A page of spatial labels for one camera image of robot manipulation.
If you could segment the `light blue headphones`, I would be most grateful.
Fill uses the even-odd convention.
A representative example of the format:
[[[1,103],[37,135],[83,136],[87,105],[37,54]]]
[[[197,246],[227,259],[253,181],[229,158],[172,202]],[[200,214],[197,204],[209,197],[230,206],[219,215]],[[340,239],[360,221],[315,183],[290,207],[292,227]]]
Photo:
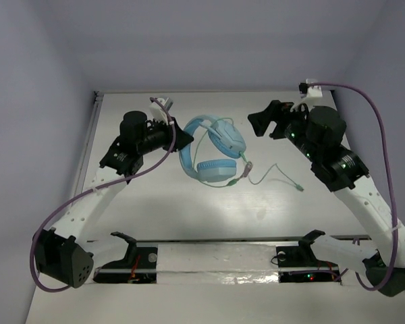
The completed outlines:
[[[184,131],[196,136],[196,142],[179,152],[184,173],[212,188],[234,186],[244,175],[238,172],[238,160],[246,151],[243,135],[230,117],[198,115]]]

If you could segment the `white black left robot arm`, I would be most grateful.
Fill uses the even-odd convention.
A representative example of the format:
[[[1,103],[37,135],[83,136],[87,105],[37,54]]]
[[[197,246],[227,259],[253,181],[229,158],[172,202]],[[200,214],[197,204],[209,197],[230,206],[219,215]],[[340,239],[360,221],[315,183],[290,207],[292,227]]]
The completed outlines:
[[[159,166],[142,170],[143,157],[157,149],[170,155],[193,140],[172,116],[149,120],[141,111],[127,112],[91,186],[53,211],[33,235],[29,260],[37,287],[51,291],[40,282],[41,273],[60,281],[65,289],[82,286],[94,268],[93,251],[85,246],[89,229],[131,180]]]

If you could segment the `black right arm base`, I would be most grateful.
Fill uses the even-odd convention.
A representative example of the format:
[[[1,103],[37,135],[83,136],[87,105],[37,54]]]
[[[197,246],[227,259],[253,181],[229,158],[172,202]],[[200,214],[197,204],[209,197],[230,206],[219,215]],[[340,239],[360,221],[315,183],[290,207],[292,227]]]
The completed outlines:
[[[311,250],[311,245],[323,234],[325,232],[313,230],[301,237],[295,246],[276,248],[270,263],[277,266],[280,283],[341,282],[338,266],[317,259]]]

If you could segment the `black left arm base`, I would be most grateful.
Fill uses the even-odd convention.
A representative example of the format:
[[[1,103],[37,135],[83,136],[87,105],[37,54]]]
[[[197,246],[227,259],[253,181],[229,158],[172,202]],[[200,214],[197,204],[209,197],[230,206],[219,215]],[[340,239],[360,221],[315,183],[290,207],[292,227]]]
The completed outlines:
[[[158,248],[138,246],[135,238],[121,232],[111,235],[127,244],[126,251],[120,259],[98,267],[92,280],[97,284],[155,284]]]

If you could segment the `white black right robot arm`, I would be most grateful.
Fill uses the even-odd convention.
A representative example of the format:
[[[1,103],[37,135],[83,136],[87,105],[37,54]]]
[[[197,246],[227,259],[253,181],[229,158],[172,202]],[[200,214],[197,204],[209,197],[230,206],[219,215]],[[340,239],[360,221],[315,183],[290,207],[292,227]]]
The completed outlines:
[[[387,204],[360,157],[342,145],[346,122],[327,106],[295,108],[273,100],[248,120],[261,137],[271,122],[274,140],[288,139],[311,163],[310,170],[352,212],[376,247],[337,240],[313,230],[298,241],[298,257],[305,265],[330,261],[366,277],[371,290],[394,297],[405,291],[405,227]]]

